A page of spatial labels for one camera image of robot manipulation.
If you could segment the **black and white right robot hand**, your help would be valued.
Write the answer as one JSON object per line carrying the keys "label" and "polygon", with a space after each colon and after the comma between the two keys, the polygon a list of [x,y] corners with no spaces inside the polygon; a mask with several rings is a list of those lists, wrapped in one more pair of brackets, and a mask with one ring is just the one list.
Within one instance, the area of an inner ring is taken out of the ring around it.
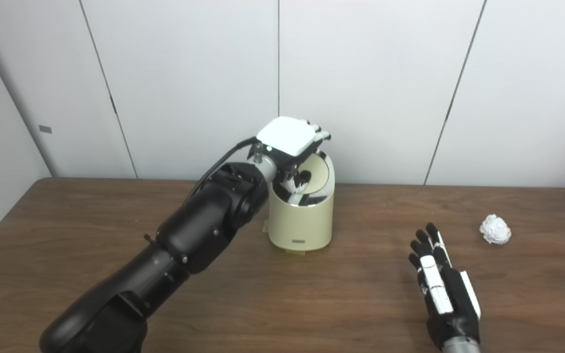
{"label": "black and white right robot hand", "polygon": [[468,273],[453,267],[433,223],[416,231],[410,247],[409,261],[423,295],[433,344],[442,353],[479,353],[481,309]]}

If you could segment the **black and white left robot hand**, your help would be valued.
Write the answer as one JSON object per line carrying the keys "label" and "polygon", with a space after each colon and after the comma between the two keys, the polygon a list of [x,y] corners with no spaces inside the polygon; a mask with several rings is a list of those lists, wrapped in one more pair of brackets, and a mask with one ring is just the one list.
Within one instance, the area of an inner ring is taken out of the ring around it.
{"label": "black and white left robot hand", "polygon": [[280,116],[258,132],[250,162],[268,183],[277,183],[292,194],[301,194],[311,179],[311,173],[301,167],[331,138],[332,135],[319,125]]}

